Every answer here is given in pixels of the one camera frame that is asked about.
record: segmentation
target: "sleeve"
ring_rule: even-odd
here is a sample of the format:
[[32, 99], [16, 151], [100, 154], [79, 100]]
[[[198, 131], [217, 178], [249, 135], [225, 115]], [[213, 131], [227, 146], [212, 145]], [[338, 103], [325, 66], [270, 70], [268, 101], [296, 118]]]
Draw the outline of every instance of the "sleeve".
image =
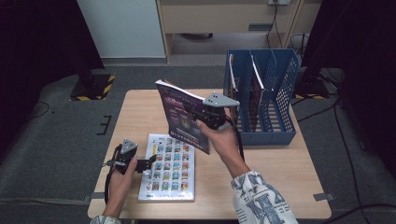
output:
[[236, 177], [231, 185], [235, 191], [233, 207], [239, 223], [298, 223], [282, 195], [257, 171]]
[[91, 220], [91, 224], [121, 224], [121, 221], [114, 217], [97, 216]]

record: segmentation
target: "dark book cover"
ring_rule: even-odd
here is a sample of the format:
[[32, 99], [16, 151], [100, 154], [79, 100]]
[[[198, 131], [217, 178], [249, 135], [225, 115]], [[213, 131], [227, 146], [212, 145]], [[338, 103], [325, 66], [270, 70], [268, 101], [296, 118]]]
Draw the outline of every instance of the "dark book cover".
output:
[[163, 101], [169, 135], [209, 154], [208, 138], [199, 130], [193, 120], [192, 113], [185, 110], [186, 107], [197, 111], [204, 110], [203, 100], [205, 98], [161, 80], [155, 83]]

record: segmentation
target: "blue file organizer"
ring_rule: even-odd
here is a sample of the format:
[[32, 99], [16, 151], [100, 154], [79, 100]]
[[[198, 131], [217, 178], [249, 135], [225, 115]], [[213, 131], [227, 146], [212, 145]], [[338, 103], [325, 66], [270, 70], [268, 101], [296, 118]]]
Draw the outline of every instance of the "blue file organizer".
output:
[[[259, 125], [254, 129], [249, 117], [249, 96], [253, 62], [264, 89], [259, 107]], [[244, 146], [288, 145], [296, 131], [289, 109], [299, 61], [293, 49], [231, 49], [227, 52], [224, 95], [230, 96], [230, 72], [233, 69], [240, 102], [237, 126]]]

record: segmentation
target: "wall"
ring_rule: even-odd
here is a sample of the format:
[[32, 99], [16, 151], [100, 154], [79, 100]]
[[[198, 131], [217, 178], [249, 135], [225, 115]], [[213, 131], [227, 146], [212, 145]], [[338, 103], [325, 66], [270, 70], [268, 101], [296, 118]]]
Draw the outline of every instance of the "wall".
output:
[[78, 0], [101, 58], [165, 58], [155, 0]]

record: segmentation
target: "wooden table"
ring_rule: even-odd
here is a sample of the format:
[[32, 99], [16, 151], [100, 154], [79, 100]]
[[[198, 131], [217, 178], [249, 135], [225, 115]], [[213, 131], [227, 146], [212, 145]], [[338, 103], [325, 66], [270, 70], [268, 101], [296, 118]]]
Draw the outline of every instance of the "wooden table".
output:
[[[206, 97], [212, 91], [190, 90]], [[323, 192], [295, 116], [290, 110], [297, 134], [288, 146], [245, 149], [247, 165], [260, 171], [267, 183], [284, 196], [297, 218], [328, 218], [332, 212], [327, 201], [317, 202], [314, 194]], [[137, 155], [144, 159], [149, 133], [167, 133], [163, 104], [157, 90], [128, 91], [104, 161], [111, 159], [114, 148], [124, 138], [136, 142]], [[104, 167], [95, 192], [105, 189], [108, 167]], [[137, 200], [141, 174], [135, 173], [133, 186], [126, 198], [121, 218], [131, 219], [236, 219], [233, 210], [231, 176], [219, 155], [211, 148], [206, 155], [195, 151], [194, 203], [140, 203]], [[101, 215], [103, 199], [92, 199], [88, 216]]]

